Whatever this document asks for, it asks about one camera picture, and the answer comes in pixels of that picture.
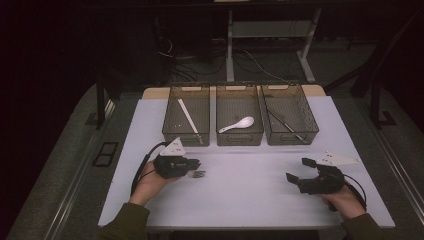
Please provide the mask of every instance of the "hand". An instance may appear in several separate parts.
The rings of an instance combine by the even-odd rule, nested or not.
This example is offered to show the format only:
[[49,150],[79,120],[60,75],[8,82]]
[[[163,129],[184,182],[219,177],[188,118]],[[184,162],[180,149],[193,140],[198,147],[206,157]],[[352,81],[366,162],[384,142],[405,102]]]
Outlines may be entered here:
[[347,186],[343,186],[337,193],[321,194],[320,196],[324,203],[331,202],[337,208],[344,221],[366,213],[355,194]]
[[141,172],[141,176],[144,177],[138,181],[137,187],[129,200],[130,203],[140,206],[146,205],[150,199],[159,194],[166,184],[178,180],[178,178],[164,179],[161,177],[155,172],[155,166],[152,161],[147,162]]

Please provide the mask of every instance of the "floor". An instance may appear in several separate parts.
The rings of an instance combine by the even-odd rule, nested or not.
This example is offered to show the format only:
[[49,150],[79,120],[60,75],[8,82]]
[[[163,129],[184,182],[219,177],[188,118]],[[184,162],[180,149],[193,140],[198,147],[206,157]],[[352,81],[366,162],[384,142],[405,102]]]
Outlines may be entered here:
[[[235,42],[234,70],[236,81],[286,80],[308,84],[297,62],[295,51],[302,46],[300,39],[257,40]],[[225,56],[222,42],[216,41],[215,57],[210,62],[198,61],[191,53],[181,52],[177,64],[170,65],[173,81],[225,81]],[[308,61],[316,84],[326,86],[355,69],[372,53],[373,45],[353,46],[348,50],[346,40],[313,42]],[[350,87],[355,79],[327,92],[361,155],[396,227],[385,229],[394,239],[424,239],[420,193],[424,192],[424,135],[394,101],[383,91],[381,110],[388,111],[396,125],[381,130],[369,121],[369,94],[352,98]],[[119,160],[132,118],[132,112],[141,92],[127,92],[111,107],[101,130],[90,125],[90,116],[96,111],[95,86],[87,89],[28,197],[8,239],[94,239],[98,231],[102,203]],[[91,161],[102,142],[118,142],[117,153],[107,168],[92,167]],[[244,239],[243,232],[232,239]],[[321,240],[340,240],[342,229],[319,231]],[[288,239],[275,234],[257,233],[257,239]]]

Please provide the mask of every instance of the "fork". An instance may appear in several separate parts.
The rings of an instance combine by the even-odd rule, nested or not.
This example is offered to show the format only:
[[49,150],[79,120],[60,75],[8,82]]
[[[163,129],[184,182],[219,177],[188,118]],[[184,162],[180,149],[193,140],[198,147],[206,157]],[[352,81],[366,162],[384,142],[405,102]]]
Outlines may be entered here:
[[201,178],[204,177],[206,174],[206,171],[195,171],[195,170],[189,170],[187,172],[187,176],[191,178]]

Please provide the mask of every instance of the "person's left hand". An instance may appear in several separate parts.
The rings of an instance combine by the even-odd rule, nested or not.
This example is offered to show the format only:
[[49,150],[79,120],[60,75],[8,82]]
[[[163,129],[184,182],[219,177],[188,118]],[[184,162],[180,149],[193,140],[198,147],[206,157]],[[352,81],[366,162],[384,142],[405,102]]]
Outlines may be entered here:
[[141,172],[142,177],[138,183],[137,187],[131,195],[129,200],[130,203],[137,204],[140,206],[146,205],[146,203],[155,197],[166,184],[174,182],[179,178],[170,178],[165,179],[156,173],[155,167],[152,161],[147,162],[143,171]]

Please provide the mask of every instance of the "spoon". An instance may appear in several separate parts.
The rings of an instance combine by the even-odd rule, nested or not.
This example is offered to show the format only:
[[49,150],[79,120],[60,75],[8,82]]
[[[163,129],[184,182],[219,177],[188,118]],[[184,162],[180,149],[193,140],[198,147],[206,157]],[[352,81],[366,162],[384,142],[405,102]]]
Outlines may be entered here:
[[230,125],[230,126],[225,127],[225,128],[221,128],[218,132],[223,133],[223,132],[228,131],[228,130],[233,129],[233,128],[247,128],[247,127],[252,126],[252,124],[254,122],[255,122],[255,119],[253,119],[252,117],[245,117],[236,124]]

